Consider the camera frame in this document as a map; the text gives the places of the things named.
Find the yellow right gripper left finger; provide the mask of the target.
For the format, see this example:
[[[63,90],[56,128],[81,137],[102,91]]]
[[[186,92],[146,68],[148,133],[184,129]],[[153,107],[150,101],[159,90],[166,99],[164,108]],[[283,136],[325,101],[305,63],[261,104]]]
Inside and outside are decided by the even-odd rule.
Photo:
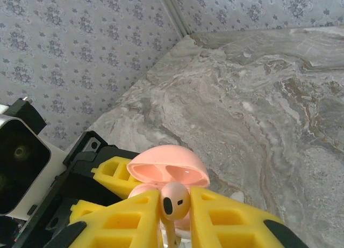
[[[159,192],[147,191],[96,211],[94,223],[64,227],[46,247],[161,247]]]

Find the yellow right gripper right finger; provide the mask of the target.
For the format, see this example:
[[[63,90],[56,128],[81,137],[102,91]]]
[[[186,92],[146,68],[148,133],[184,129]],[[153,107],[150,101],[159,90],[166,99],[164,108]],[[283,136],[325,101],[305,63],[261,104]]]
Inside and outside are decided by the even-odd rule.
[[[191,189],[190,223],[192,247],[307,246],[277,216],[200,187]]]

